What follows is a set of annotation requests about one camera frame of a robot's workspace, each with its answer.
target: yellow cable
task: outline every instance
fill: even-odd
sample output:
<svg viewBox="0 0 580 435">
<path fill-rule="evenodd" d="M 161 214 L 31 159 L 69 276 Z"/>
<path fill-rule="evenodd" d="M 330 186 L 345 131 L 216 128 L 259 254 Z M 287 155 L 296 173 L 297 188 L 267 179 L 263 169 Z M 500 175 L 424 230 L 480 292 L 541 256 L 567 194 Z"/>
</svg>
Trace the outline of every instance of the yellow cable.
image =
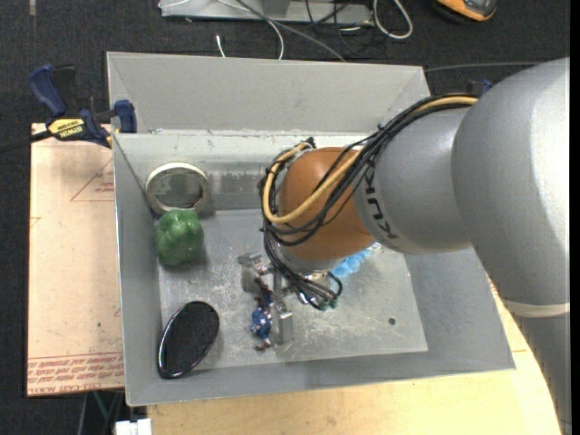
<svg viewBox="0 0 580 435">
<path fill-rule="evenodd" d="M 359 155 L 360 151 L 357 151 L 356 153 L 354 153 L 330 178 L 328 178 L 328 180 L 326 180 L 323 185 L 321 185 L 318 190 L 313 193 L 310 197 L 308 197 L 305 201 L 302 202 L 302 204 L 296 208 L 294 211 L 292 211 L 289 214 L 286 214 L 284 216 L 275 216 L 274 214 L 272 214 L 272 211 L 270 210 L 270 205 L 269 205 L 269 194 L 270 194 L 270 189 L 272 188 L 272 183 L 274 182 L 274 175 L 276 174 L 277 169 L 279 168 L 281 162 L 280 161 L 284 161 L 287 160 L 289 158 L 291 158 L 292 156 L 294 156 L 296 153 L 298 152 L 298 148 L 294 149 L 294 150 L 290 150 L 287 153 L 285 153 L 284 155 L 282 155 L 277 163 L 272 167 L 270 174 L 268 175 L 268 178 L 266 179 L 266 184 L 264 185 L 264 194 L 262 196 L 262 208 L 264 209 L 264 214 L 266 216 L 266 218 L 274 223 L 274 224 L 285 224 L 288 222 L 292 222 L 293 220 L 301 217 L 304 212 L 309 209 L 313 203 L 320 198 L 320 196 L 325 193 L 325 191 L 334 184 L 334 182 L 336 180 L 338 180 L 354 163 L 354 160 L 356 160 L 356 157 Z"/>
<path fill-rule="evenodd" d="M 472 105 L 477 100 L 478 100 L 477 98 L 468 97 L 464 95 L 441 98 L 421 105 L 419 108 L 412 111 L 411 114 L 418 111 L 423 111 L 427 108 L 431 108 L 434 106 L 441 106 L 452 103 L 465 103 L 466 105 Z M 266 179 L 266 184 L 264 185 L 264 194 L 262 195 L 262 208 L 264 210 L 264 215 L 266 216 L 266 218 L 273 224 L 286 224 L 301 217 L 305 213 L 305 211 L 309 209 L 314 204 L 314 202 L 317 199 L 319 199 L 321 195 L 323 195 L 323 193 L 325 193 L 325 191 L 330 186 L 332 186 L 334 182 L 338 180 L 352 166 L 352 164 L 354 163 L 354 161 L 356 160 L 356 158 L 359 156 L 360 153 L 360 151 L 356 151 L 354 155 L 352 155 L 332 176 L 330 176 L 318 188 L 318 190 L 315 193 L 313 193 L 310 197 L 308 197 L 305 201 L 303 201 L 298 208 L 294 209 L 292 212 L 284 216 L 276 216 L 270 210 L 270 202 L 269 202 L 270 190 L 272 188 L 272 184 L 274 183 L 274 176 L 276 175 L 278 168 L 282 165 L 283 162 L 292 158 L 299 150 L 304 149 L 306 146 L 307 144 L 303 142 L 298 144 L 294 149 L 287 151 L 280 158 L 278 158 L 274 166 L 272 166 L 272 168 L 270 169 L 270 173 Z"/>
<path fill-rule="evenodd" d="M 474 104 L 478 99 L 473 97 L 467 97 L 465 95 L 457 95 L 455 97 L 446 97 L 446 98 L 439 98 L 438 100 L 430 101 L 429 103 L 425 103 L 421 105 L 419 108 L 414 110 L 413 112 L 419 112 L 426 110 L 427 108 L 431 108 L 433 106 L 441 106 L 441 105 L 448 105 L 451 103 L 465 103 L 466 105 Z"/>
</svg>

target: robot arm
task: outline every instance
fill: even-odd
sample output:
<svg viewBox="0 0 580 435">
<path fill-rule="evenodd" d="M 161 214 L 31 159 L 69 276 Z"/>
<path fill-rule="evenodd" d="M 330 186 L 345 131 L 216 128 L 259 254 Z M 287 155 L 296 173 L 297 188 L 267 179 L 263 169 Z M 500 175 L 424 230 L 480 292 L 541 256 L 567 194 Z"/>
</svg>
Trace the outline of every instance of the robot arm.
<svg viewBox="0 0 580 435">
<path fill-rule="evenodd" d="M 329 269 L 373 240 L 413 254 L 473 246 L 571 433 L 568 147 L 565 59 L 478 101 L 427 99 L 345 149 L 286 153 L 265 186 L 266 233 L 290 271 Z"/>
</svg>

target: green object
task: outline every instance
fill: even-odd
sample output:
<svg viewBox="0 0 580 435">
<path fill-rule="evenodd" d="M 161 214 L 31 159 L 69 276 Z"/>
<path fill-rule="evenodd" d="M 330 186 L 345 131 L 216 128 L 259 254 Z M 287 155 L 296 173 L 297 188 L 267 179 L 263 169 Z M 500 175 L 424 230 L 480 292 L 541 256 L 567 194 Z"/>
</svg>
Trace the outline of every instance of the green object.
<svg viewBox="0 0 580 435">
<path fill-rule="evenodd" d="M 172 209 L 159 219 L 155 230 L 159 261 L 179 266 L 193 261 L 203 252 L 203 227 L 192 209 Z"/>
</svg>

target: metal ring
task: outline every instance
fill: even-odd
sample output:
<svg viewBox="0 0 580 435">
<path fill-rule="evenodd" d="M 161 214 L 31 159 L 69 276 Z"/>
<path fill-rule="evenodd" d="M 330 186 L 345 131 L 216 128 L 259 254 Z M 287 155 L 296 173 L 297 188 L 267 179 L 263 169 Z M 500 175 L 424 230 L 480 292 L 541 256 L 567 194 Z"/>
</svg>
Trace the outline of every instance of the metal ring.
<svg viewBox="0 0 580 435">
<path fill-rule="evenodd" d="M 171 174 L 189 174 L 195 176 L 199 184 L 200 196 L 199 199 L 192 202 L 188 207 L 172 207 L 161 202 L 158 198 L 158 188 L 160 179 Z M 211 190 L 209 187 L 208 177 L 201 169 L 184 162 L 171 162 L 155 168 L 147 177 L 145 182 L 145 195 L 151 209 L 158 215 L 162 215 L 172 209 L 195 209 L 197 212 L 208 207 L 208 202 L 211 197 Z"/>
</svg>

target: orange end effector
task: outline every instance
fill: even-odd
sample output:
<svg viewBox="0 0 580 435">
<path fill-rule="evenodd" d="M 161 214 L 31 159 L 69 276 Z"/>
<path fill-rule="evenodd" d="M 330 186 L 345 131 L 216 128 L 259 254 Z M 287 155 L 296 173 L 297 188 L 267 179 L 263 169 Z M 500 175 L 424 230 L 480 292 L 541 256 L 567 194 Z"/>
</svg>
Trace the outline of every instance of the orange end effector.
<svg viewBox="0 0 580 435">
<path fill-rule="evenodd" d="M 286 215 L 300 206 L 316 189 L 318 182 L 323 178 L 326 171 L 332 166 L 343 149 L 328 147 L 308 151 L 299 157 L 286 172 L 282 187 L 280 188 L 279 207 L 280 214 Z M 349 151 L 343 156 L 339 168 L 355 152 Z M 304 214 L 293 220 L 293 227 L 301 226 L 312 219 L 324 207 L 328 196 L 336 187 L 333 184 Z M 347 189 L 328 211 L 324 221 L 330 221 L 343 206 L 344 201 L 350 197 L 352 189 Z M 303 234 L 282 236 L 283 240 L 293 241 Z M 373 242 L 371 234 L 364 228 L 354 206 L 354 198 L 350 198 L 340 213 L 330 223 L 322 226 L 304 243 L 297 246 L 287 246 L 285 249 L 293 256 L 310 261 L 330 261 L 346 257 L 364 250 Z"/>
</svg>

